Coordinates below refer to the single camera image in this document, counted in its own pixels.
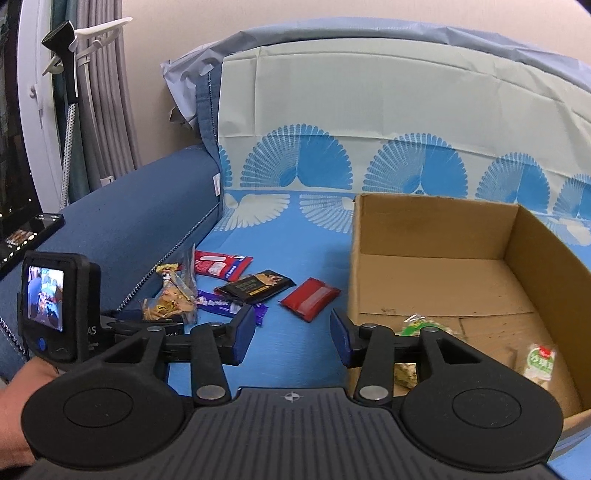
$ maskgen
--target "white window frame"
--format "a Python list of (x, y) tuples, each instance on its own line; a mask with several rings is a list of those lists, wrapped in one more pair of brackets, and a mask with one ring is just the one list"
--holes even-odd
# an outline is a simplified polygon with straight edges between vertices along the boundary
[(22, 0), (17, 42), (17, 86), (22, 134), (37, 197), (44, 212), (58, 212), (60, 139), (51, 75), (52, 53), (41, 45), (51, 28), (51, 0)]

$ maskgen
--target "white hanger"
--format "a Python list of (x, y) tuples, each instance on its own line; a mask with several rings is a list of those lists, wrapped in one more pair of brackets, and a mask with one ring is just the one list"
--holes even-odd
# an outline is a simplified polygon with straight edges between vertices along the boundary
[[(69, 50), (72, 52), (76, 51), (80, 40), (86, 40), (88, 38), (99, 37), (106, 34), (106, 37), (94, 39), (88, 48), (85, 48), (80, 53), (76, 54), (76, 61), (78, 61), (82, 57), (86, 57), (100, 48), (107, 46), (109, 43), (112, 43), (119, 36), (123, 26), (127, 25), (132, 20), (132, 17), (125, 17), (111, 22), (101, 23), (94, 27), (78, 28), (77, 30), (74, 30), (74, 41), (70, 44)], [(63, 71), (64, 66), (61, 62), (61, 58), (54, 55), (45, 70), (43, 70), (43, 75), (46, 75), (47, 73), (57, 75)]]

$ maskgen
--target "beige wall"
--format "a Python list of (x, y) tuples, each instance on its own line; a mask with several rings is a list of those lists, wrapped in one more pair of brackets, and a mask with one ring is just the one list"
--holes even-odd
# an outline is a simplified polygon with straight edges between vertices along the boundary
[(144, 163), (195, 142), (169, 124), (160, 62), (238, 30), (329, 16), (390, 17), (496, 31), (591, 64), (591, 15), (575, 0), (123, 0), (125, 60)]

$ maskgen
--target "black snack package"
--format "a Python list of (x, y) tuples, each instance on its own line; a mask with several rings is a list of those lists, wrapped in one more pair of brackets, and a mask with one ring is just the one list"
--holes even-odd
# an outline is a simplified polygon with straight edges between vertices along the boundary
[(262, 303), (296, 284), (290, 278), (272, 270), (248, 275), (235, 282), (216, 288), (215, 292), (239, 303)]

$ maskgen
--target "purple snack package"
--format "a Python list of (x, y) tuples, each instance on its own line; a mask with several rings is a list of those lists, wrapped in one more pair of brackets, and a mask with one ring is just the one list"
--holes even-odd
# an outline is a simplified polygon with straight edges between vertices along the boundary
[[(224, 317), (234, 317), (242, 305), (235, 301), (230, 301), (216, 293), (209, 293), (208, 291), (197, 290), (197, 299), (195, 301), (198, 309), (206, 312), (216, 313)], [(262, 325), (262, 318), (267, 312), (267, 305), (257, 303), (252, 306), (255, 309), (256, 324), (260, 327)]]

